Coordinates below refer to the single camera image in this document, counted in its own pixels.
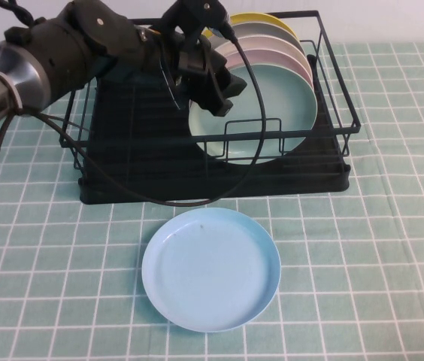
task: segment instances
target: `yellow plate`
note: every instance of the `yellow plate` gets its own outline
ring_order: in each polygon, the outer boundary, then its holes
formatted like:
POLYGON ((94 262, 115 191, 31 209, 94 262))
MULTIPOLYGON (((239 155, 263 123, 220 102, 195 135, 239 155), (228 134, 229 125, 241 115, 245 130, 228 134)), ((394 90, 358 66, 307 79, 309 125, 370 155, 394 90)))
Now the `yellow plate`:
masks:
MULTIPOLYGON (((239 23, 246 23, 246 22, 249 22, 249 21, 250 22, 259 21, 261 23, 274 24, 274 25, 279 26, 280 28, 290 32, 292 35, 295 36, 295 38, 297 40, 299 40, 299 37, 294 32, 294 30, 289 28, 287 26, 287 24, 284 23, 284 21, 282 21, 281 19, 279 19, 277 17, 273 17, 272 15, 264 14, 264 13, 240 13, 240 14, 232 15, 230 17, 230 22, 231 22, 232 25, 239 24, 239 23)), ((213 34, 210 30, 205 30, 204 35, 207 38, 209 38, 213 34)))

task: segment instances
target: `stack of plates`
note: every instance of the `stack of plates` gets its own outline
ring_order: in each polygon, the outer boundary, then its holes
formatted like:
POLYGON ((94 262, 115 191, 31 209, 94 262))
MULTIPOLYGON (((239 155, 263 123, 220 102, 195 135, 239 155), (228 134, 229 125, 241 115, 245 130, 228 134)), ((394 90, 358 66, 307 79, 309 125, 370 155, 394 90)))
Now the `stack of plates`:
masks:
MULTIPOLYGON (((261 13, 236 14, 232 26, 244 52, 252 65, 264 98, 267 130, 310 130, 316 120, 317 103, 313 90, 313 75, 297 34, 276 17, 261 13)), ((234 107, 226 117, 214 117, 192 103, 189 127, 192 135, 221 135, 260 132, 259 103, 244 62, 233 44, 225 38, 206 31, 213 49, 227 58, 227 68, 247 82, 247 88, 232 98, 234 107), (227 122, 254 120, 251 122, 227 122)), ((303 138, 287 138, 284 144, 278 139, 265 141, 258 163, 273 160, 292 151, 303 138)), ((232 164, 250 164, 259 141, 232 141, 228 151, 223 142, 207 143, 207 153, 232 164)))

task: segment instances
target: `light blue plate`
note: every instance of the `light blue plate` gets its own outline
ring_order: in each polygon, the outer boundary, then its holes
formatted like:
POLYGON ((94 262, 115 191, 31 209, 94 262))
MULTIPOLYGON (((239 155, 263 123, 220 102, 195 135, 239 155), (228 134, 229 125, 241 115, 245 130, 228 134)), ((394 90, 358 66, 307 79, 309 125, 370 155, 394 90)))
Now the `light blue plate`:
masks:
POLYGON ((144 254, 142 279, 155 308, 198 332, 220 332, 257 317, 274 298, 280 258, 255 220, 201 208, 168 221, 144 254))
MULTIPOLYGON (((280 65, 252 64, 262 97, 264 99, 265 114, 267 116, 267 131, 311 130, 317 115, 317 101, 310 84, 298 73, 280 65)), ((245 67, 231 69, 233 75, 241 77, 247 82, 247 87, 239 95, 230 98, 234 106, 225 117, 214 117, 209 111, 200 108, 193 102, 189 112, 189 129, 191 135, 222 135, 226 124, 236 120, 255 120, 252 122, 229 123, 227 134, 260 132, 262 121, 260 116, 257 94, 252 85, 249 73, 245 67)), ((284 141, 283 151, 295 149, 304 138, 287 138, 284 141)), ((204 144, 197 145, 204 150, 204 144)), ((257 151, 259 141, 230 141, 229 163, 248 165, 257 151)), ((207 143, 207 153, 217 159, 226 159, 224 142, 212 141, 207 143)), ((282 155, 280 140, 268 139, 262 147, 261 158, 257 163, 264 163, 282 155)))

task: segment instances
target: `gray plate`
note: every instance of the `gray plate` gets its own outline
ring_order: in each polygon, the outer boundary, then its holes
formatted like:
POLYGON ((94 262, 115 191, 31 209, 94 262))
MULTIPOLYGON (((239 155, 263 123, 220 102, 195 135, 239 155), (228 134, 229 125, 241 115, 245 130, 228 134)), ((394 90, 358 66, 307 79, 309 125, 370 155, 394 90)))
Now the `gray plate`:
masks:
MULTIPOLYGON (((276 38, 287 41, 297 47, 301 53, 305 55, 304 49, 302 49, 301 43, 295 38, 290 32, 285 29, 280 28, 279 26, 270 24, 270 23, 261 23, 261 22, 248 22, 248 23, 239 23, 233 25, 235 30, 235 35, 240 40, 245 36, 251 35, 269 35, 276 38)), ((226 43, 228 40, 221 38, 219 36, 211 36, 209 38, 212 48, 215 49, 220 45, 226 43)))

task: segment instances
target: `white wall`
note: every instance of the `white wall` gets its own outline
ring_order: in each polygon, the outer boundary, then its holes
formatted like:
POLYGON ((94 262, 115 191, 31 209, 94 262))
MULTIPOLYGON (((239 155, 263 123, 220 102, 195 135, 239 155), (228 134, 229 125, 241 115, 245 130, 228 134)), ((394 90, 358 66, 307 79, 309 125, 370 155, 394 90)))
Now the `white wall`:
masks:
MULTIPOLYGON (((174 0, 104 0, 127 17, 159 17, 174 0)), ((68 0, 18 0, 34 17, 54 17, 68 0)), ((424 0, 223 0, 230 14, 241 11, 319 10, 333 42, 424 41, 424 0)), ((0 40, 19 25, 0 9, 0 40)))

